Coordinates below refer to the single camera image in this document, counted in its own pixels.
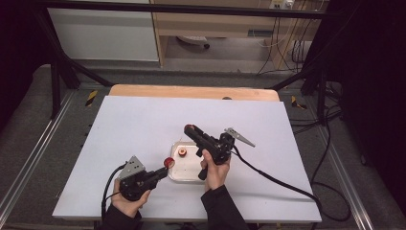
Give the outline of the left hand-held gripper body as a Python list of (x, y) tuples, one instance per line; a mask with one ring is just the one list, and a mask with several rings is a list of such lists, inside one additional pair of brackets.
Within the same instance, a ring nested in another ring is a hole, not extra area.
[(125, 199), (137, 201), (149, 190), (149, 181), (155, 178), (155, 172), (147, 172), (141, 161), (132, 156), (119, 174), (120, 192)]

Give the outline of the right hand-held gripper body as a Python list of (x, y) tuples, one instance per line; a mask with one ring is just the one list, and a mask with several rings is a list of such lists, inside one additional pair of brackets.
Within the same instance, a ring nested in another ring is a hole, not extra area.
[(239, 140), (253, 148), (256, 146), (253, 142), (249, 141), (231, 127), (225, 128), (224, 132), (220, 134), (218, 139), (208, 135), (207, 133), (205, 134), (208, 136), (209, 143), (204, 149), (198, 148), (196, 155), (198, 157), (202, 157), (202, 151), (207, 150), (217, 165), (223, 164), (230, 158), (231, 151), (235, 147), (235, 140)]

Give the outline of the white rectangular tray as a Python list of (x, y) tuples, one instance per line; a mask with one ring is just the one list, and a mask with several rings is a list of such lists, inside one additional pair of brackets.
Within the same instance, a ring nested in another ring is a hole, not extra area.
[[(185, 157), (181, 157), (178, 151), (181, 148), (187, 150)], [(198, 177), (202, 168), (202, 157), (196, 155), (198, 147), (194, 142), (176, 142), (172, 145), (170, 157), (175, 160), (175, 165), (169, 169), (169, 177), (180, 183), (202, 183)]]

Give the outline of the person's left hand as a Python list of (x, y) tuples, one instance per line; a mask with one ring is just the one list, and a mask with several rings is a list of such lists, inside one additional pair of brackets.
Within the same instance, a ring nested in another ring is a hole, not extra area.
[(111, 204), (120, 212), (130, 218), (134, 218), (138, 211), (147, 203), (151, 190), (147, 190), (137, 201), (129, 201), (120, 193), (120, 180), (114, 181), (113, 196), (111, 196)]

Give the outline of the person's right hand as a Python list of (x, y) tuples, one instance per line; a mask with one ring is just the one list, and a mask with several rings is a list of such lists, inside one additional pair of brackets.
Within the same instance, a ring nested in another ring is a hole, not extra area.
[(217, 165), (211, 154), (204, 149), (202, 151), (203, 160), (200, 162), (201, 168), (207, 171), (205, 179), (205, 191), (215, 190), (225, 184), (225, 180), (230, 170), (231, 159), (228, 159), (223, 164)]

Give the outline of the yellow black striped tape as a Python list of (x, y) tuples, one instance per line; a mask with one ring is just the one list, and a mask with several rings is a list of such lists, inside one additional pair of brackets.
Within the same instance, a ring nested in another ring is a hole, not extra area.
[(98, 90), (92, 90), (86, 100), (85, 106), (91, 106), (97, 94)]
[(305, 104), (299, 103), (295, 96), (291, 96), (291, 106), (298, 107), (300, 109), (307, 109), (307, 106)]

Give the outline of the office chair base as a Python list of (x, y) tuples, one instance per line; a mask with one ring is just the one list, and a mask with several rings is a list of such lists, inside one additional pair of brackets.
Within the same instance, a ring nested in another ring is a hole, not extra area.
[(205, 49), (210, 48), (210, 44), (205, 36), (178, 36), (178, 39), (189, 44), (203, 46)]

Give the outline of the light wooden desk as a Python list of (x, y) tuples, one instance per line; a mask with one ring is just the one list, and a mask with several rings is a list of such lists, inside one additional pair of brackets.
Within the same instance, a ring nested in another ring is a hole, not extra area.
[[(270, 9), (270, 0), (149, 0), (152, 4), (198, 5)], [(328, 0), (295, 0), (291, 10), (323, 12)], [(183, 14), (155, 12), (152, 15), (158, 39), (159, 59), (165, 56), (164, 41), (170, 36), (206, 36), (257, 38), (271, 52), (277, 69), (287, 66), (288, 51), (294, 42), (311, 41), (316, 34), (318, 19), (265, 18), (257, 16)]]

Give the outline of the black metal stand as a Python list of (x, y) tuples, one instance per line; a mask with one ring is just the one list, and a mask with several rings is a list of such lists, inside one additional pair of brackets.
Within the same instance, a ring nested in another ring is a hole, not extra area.
[(270, 89), (279, 91), (287, 85), (304, 79), (301, 92), (304, 96), (308, 96), (313, 92), (317, 92), (316, 103), (316, 118), (325, 126), (327, 124), (327, 116), (325, 114), (325, 102), (326, 102), (326, 83), (327, 83), (327, 68), (319, 64), (308, 64), (302, 69), (300, 73), (289, 77), (287, 80), (283, 80), (273, 86)]
[(53, 96), (51, 115), (52, 119), (54, 119), (56, 115), (61, 111), (60, 81), (64, 81), (65, 86), (68, 89), (78, 89), (80, 87), (80, 81), (79, 77), (77, 76), (77, 72), (80, 72), (91, 80), (98, 82), (103, 86), (111, 87), (114, 85), (113, 82), (91, 72), (65, 54), (47, 10), (40, 10), (39, 12), (35, 12), (34, 17), (42, 33), (45, 34), (48, 45), (50, 46)]

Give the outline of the white cabinet panel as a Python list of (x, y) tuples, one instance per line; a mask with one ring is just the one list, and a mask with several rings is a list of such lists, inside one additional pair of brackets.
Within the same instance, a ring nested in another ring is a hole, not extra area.
[(49, 14), (70, 58), (158, 60), (149, 13), (49, 9)]

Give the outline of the white power strip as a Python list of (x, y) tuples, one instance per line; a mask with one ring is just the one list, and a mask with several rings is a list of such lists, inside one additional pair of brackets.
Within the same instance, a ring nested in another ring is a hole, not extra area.
[(273, 10), (291, 10), (295, 0), (270, 0), (270, 9)]

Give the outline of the black curtain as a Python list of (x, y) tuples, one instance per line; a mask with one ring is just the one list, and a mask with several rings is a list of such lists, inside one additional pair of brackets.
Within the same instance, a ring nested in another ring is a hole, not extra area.
[(330, 73), (361, 150), (406, 211), (406, 0), (363, 0)]
[(29, 0), (0, 0), (0, 130), (24, 99), (34, 71), (49, 62)]

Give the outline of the aluminium floor rail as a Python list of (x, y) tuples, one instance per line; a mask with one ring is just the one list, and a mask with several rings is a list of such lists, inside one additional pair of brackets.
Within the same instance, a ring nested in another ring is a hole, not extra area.
[(327, 157), (336, 174), (340, 188), (350, 205), (350, 210), (358, 229), (373, 230), (373, 224), (370, 216), (350, 179), (350, 175), (339, 157), (338, 151), (332, 142), (331, 135), (328, 133), (327, 127), (319, 126), (318, 131), (320, 136), (323, 138), (324, 143), (327, 145)]
[(24, 187), (29, 181), (37, 163), (42, 157), (43, 152), (48, 147), (54, 133), (56, 132), (60, 122), (64, 118), (73, 98), (77, 95), (76, 91), (69, 91), (63, 98), (61, 103), (61, 109), (56, 114), (54, 119), (51, 119), (45, 130), (42, 132), (39, 140), (36, 142), (33, 150), (31, 151), (28, 159), (23, 165), (17, 177), (14, 179), (11, 187), (7, 191), (6, 195), (0, 202), (0, 211), (6, 213), (11, 210), (16, 200), (20, 197)]

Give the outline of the black metal frame bar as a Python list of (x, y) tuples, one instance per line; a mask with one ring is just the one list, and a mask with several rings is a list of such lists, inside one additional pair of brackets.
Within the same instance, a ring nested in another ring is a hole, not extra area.
[(233, 8), (233, 7), (142, 4), (142, 3), (120, 3), (120, 2), (75, 1), (75, 0), (34, 0), (34, 3), (44, 8), (69, 9), (69, 10), (115, 11), (115, 12), (164, 12), (164, 13), (212, 14), (212, 15), (306, 18), (306, 19), (328, 19), (334, 17), (333, 13), (322, 11), (292, 11), (292, 10), (281, 11), (281, 10), (263, 10), (263, 9), (248, 9), (248, 8)]

